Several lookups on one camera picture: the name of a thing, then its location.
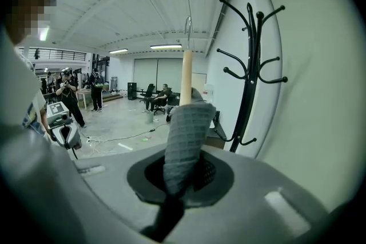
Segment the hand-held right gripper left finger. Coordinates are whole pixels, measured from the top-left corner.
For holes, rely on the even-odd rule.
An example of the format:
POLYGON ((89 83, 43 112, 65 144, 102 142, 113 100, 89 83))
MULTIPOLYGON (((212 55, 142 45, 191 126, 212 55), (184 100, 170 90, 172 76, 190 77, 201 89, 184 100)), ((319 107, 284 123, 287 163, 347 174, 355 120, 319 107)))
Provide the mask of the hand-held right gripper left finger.
POLYGON ((145 168, 145 177, 146 179, 159 190, 165 191, 165 182, 164 182, 164 163, 165 158, 161 156, 156 158, 147 165, 145 168))

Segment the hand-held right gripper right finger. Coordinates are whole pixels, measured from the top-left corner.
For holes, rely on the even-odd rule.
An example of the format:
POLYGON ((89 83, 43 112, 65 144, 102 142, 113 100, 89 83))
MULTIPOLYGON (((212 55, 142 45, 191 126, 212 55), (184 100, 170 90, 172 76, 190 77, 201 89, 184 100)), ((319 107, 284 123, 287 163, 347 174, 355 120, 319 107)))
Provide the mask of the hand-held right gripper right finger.
POLYGON ((200 152, 198 162, 195 164, 193 172, 193 190, 199 191, 210 184, 216 176, 216 167, 200 152))

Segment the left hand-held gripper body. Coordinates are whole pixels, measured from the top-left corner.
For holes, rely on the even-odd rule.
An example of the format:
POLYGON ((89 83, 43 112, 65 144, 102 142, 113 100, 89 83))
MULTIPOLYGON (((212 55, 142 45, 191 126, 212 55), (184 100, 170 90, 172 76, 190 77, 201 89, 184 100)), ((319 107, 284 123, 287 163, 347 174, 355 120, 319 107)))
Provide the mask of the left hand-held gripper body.
POLYGON ((47 105, 46 113, 52 139, 65 149, 81 148, 78 125, 70 116, 69 109, 62 102, 56 102, 47 105))

